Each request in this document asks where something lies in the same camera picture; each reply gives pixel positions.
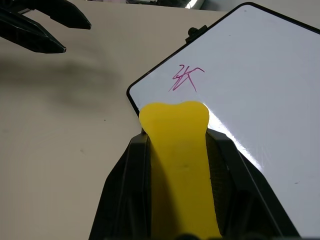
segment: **black clamp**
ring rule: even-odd
[[[208,30],[208,27],[206,25],[204,25],[203,27],[201,27],[200,29],[197,29],[195,27],[191,27],[188,31],[188,35],[189,37],[185,39],[185,42],[191,43],[193,42],[195,39],[197,39],[198,37],[200,37],[202,34],[204,34],[206,31]]]

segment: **yellow plastic spudger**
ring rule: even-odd
[[[139,119],[151,141],[151,237],[221,237],[206,147],[206,106],[151,103]]]

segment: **purple handwriting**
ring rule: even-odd
[[[192,79],[191,79],[190,74],[191,74],[192,72],[196,71],[196,70],[200,70],[200,71],[202,71],[202,72],[204,72],[204,73],[205,73],[205,71],[202,70],[200,67],[196,67],[196,68],[194,68],[193,70],[188,71],[188,69],[189,69],[190,66],[187,66],[186,68],[185,68],[185,65],[183,65],[183,64],[180,64],[179,66],[182,67],[182,68],[181,68],[180,71],[178,71],[178,73],[177,73],[176,75],[174,75],[174,77],[172,78],[173,80],[176,80],[176,82],[175,82],[174,85],[169,89],[168,92],[170,92],[171,90],[172,90],[172,91],[176,90],[176,89],[177,89],[178,87],[180,87],[181,84],[183,84],[187,79],[189,79],[189,81],[190,81],[190,83],[192,84],[195,92],[197,92],[197,89],[196,89],[194,83],[192,82]],[[181,72],[184,68],[185,68],[184,73],[181,74],[181,75],[179,75],[180,72]]]

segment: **white table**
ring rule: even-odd
[[[67,47],[0,38],[0,238],[88,239],[105,179],[139,120],[127,87],[224,12],[76,1],[91,30],[27,15]],[[291,17],[319,27],[320,18]]]

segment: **beige table surface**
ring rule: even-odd
[[[140,124],[137,78],[224,12],[77,1],[92,30],[39,12],[67,47],[40,54],[0,38],[0,239],[88,239],[102,187]],[[319,27],[319,19],[291,17]]]

